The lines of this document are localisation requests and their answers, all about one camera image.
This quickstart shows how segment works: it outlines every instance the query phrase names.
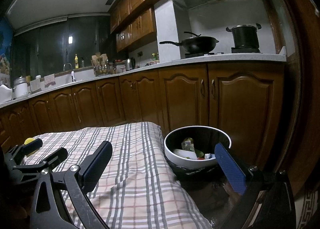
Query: wall mural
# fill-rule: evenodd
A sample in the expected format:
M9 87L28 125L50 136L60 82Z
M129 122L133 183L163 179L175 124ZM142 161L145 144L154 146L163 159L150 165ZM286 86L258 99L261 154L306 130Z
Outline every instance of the wall mural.
M10 53L13 30L4 18L0 19L0 82L10 84Z

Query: faucet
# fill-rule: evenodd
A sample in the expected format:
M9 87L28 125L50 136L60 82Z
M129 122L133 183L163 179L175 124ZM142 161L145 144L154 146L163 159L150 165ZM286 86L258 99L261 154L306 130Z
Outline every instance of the faucet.
M71 79L72 79L72 82L75 82L76 81L76 77L75 77L75 72L73 71L73 68L72 68L72 65L70 62L67 62L63 65L63 71L65 71L65 67L66 65L69 64L70 67L71 67Z

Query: blue gripper pad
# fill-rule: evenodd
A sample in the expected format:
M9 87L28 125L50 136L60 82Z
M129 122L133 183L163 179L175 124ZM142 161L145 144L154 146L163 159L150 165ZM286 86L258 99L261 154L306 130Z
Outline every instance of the blue gripper pad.
M214 154L233 190L243 195L246 189L245 174L221 143L216 144Z

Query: yellow object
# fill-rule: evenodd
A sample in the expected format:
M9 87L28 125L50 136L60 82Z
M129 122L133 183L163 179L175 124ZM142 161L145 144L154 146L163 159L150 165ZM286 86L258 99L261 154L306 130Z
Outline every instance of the yellow object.
M78 57L77 57L77 54L76 54L76 57L75 57L75 62L76 62L76 68L79 68L79 63L78 63Z
M28 143L34 141L35 139L34 138L28 138L24 141L24 144L27 145Z

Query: ceiling vent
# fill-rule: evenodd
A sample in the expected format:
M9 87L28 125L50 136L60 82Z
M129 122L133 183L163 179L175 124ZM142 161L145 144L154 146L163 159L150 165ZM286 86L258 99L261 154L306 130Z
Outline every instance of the ceiling vent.
M107 0L106 5L111 5L114 0Z

